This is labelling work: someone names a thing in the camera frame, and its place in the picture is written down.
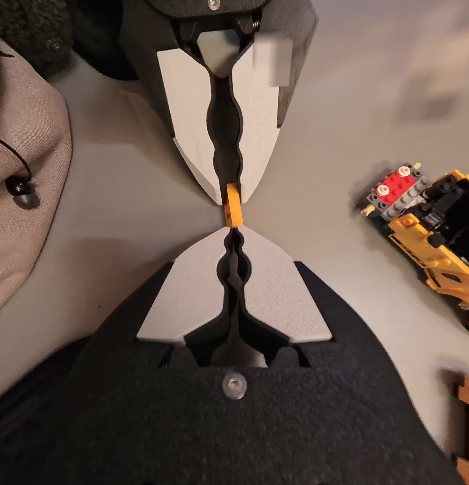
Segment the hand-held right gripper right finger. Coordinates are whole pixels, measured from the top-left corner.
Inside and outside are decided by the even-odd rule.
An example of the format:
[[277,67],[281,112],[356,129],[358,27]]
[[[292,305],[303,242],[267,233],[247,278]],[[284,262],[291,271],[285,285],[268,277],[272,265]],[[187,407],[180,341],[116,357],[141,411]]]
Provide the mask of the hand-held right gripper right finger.
[[329,342],[333,335],[295,261],[246,226],[233,231],[238,256],[238,328],[267,366],[280,349]]

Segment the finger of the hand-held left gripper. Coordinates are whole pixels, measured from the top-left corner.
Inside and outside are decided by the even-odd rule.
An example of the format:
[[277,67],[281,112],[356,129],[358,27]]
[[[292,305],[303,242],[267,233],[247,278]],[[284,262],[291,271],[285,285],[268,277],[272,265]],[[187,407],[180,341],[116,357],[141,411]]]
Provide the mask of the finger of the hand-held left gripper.
[[255,45],[247,45],[231,68],[229,99],[238,116],[236,154],[239,156],[238,185],[242,203],[258,187],[277,142],[279,86],[271,86],[267,74],[255,67]]
[[223,204],[210,135],[214,77],[197,58],[177,47],[157,53],[174,130],[174,142],[198,184]]

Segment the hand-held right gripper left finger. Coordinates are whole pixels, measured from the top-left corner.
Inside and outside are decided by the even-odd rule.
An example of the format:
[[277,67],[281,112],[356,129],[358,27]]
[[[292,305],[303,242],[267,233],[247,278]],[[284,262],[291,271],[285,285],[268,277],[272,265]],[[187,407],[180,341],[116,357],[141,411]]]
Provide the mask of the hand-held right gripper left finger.
[[189,348],[201,367],[211,365],[231,328],[232,233],[223,227],[178,256],[136,338]]

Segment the orange red black lego subassembly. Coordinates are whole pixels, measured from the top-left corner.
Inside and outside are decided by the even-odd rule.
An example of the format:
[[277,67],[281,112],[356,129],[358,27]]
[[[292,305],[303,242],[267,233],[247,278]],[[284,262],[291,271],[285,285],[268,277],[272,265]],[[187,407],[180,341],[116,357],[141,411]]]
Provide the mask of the orange red black lego subassembly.
[[465,484],[469,484],[469,376],[440,369],[447,404],[443,448]]

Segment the black fleece jacket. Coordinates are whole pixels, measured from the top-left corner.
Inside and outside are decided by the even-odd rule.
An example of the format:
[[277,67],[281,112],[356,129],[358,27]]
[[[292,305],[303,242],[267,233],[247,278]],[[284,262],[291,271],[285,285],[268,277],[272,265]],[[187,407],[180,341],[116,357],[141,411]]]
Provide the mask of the black fleece jacket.
[[0,1],[0,38],[43,78],[68,67],[73,50],[65,1]]

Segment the beige hoodie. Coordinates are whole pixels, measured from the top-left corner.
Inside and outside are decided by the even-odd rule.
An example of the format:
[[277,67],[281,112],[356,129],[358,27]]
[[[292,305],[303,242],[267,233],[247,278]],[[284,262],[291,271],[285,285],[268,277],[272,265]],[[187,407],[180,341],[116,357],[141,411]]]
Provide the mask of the beige hoodie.
[[30,275],[49,233],[72,159],[68,110],[62,96],[0,38],[0,140],[32,172],[37,208],[19,207],[6,178],[27,175],[0,143],[0,309]]

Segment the black drawstring with bead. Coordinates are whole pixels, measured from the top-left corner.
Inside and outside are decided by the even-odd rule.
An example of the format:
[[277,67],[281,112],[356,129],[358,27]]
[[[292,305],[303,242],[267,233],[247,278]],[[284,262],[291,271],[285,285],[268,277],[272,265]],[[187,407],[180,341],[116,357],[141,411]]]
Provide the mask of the black drawstring with bead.
[[8,193],[12,196],[14,203],[19,208],[24,210],[38,209],[40,200],[34,187],[31,185],[33,175],[28,163],[14,148],[2,139],[0,139],[0,144],[21,162],[26,171],[26,175],[12,174],[5,179],[5,186]]

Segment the orange curved lego piece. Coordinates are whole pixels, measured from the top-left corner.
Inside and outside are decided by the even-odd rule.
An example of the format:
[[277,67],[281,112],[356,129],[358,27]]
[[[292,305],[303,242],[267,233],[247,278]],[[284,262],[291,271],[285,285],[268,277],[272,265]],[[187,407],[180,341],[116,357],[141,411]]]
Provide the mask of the orange curved lego piece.
[[226,199],[223,205],[226,227],[233,229],[244,225],[241,198],[237,183],[226,185]]

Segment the yellow lego car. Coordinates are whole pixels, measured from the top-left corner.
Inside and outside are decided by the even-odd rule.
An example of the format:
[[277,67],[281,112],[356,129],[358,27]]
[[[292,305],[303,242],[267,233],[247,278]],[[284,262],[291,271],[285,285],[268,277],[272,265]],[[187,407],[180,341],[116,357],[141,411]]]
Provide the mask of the yellow lego car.
[[430,289],[465,314],[469,333],[469,174],[453,170],[431,179],[419,163],[387,167],[354,208],[419,268]]

